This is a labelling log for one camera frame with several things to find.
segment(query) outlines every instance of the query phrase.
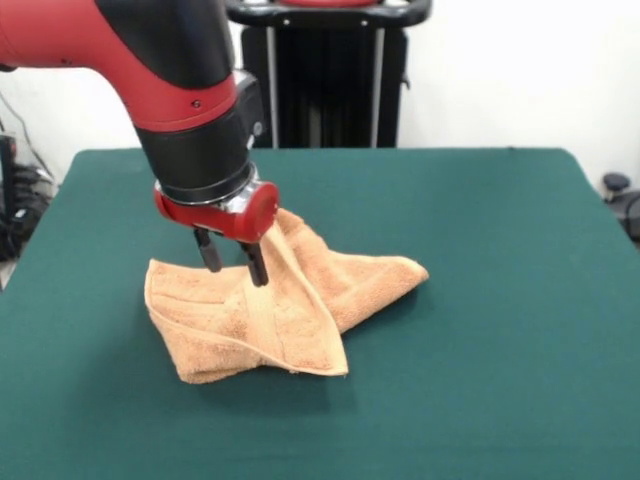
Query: black cable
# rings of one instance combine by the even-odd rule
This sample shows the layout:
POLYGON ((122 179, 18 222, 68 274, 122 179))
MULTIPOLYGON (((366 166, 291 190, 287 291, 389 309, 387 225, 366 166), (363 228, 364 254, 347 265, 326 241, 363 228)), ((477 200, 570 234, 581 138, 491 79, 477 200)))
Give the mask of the black cable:
POLYGON ((24 118, 22 118, 22 116, 15 111, 15 109, 11 106, 11 104, 9 103, 9 101, 6 99, 6 97, 2 92, 0 92, 0 100, 2 100, 2 103, 4 103, 5 107, 7 107, 7 110, 9 110, 11 114, 14 117, 16 117, 16 120, 20 122, 20 125, 22 125, 22 131, 24 132, 24 139, 27 142, 29 149, 33 153, 33 156, 36 158, 36 160, 38 161, 40 166, 43 168, 43 170, 47 172, 47 175, 49 175, 49 177, 51 177, 51 179, 55 182, 55 177, 53 176, 53 173, 51 172, 51 170, 49 169, 49 167, 47 166, 47 164, 42 159, 42 157, 40 156, 36 148, 33 146, 33 143, 31 142, 31 137, 29 137, 29 130, 27 129, 27 124, 24 121, 24 118))
POLYGON ((0 262, 17 260, 49 207, 51 182, 36 165, 15 162, 15 140, 2 137, 0 163, 0 262))

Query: black equipment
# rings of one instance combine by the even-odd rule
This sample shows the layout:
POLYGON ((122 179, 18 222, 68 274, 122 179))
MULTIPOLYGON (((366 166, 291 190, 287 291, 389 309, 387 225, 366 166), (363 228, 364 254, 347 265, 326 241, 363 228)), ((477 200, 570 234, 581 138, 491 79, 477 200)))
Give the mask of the black equipment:
POLYGON ((242 32, 244 69, 257 77, 268 134, 263 148, 395 147, 406 27, 431 0, 226 0, 242 32))

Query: green table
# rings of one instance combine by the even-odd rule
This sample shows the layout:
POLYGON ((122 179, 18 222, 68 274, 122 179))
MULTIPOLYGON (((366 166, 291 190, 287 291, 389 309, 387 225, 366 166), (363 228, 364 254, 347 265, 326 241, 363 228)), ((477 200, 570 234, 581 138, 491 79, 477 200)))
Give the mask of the green table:
POLYGON ((346 378, 183 384, 142 289, 192 235, 140 151, 83 153, 0 297, 0 479, 640 478, 640 259, 570 155, 255 158, 334 249, 430 281, 346 335, 346 378))

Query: folded towel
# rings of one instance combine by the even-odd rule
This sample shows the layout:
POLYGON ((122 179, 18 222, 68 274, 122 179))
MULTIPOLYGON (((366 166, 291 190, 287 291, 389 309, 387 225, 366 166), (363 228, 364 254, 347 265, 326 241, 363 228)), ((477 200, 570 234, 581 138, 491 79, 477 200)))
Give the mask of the folded towel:
POLYGON ((182 381, 209 383, 259 366, 346 375, 340 333, 429 277, 405 257, 334 252, 284 209, 261 246, 270 278, 261 288, 245 266, 211 274, 151 260, 145 302, 182 381))

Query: white wall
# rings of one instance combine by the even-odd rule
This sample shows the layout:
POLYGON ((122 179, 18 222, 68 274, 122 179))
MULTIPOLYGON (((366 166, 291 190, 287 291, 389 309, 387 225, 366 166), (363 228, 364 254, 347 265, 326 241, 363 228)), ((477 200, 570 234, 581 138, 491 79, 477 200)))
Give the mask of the white wall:
MULTIPOLYGON (((401 147, 560 146, 594 185, 610 170, 640 184, 640 4, 434 2, 430 21, 409 32, 401 147)), ((138 145, 91 71, 21 70, 0 75, 0 91, 60 175, 82 149, 138 145)), ((17 128, 2 105, 0 117, 17 128)))

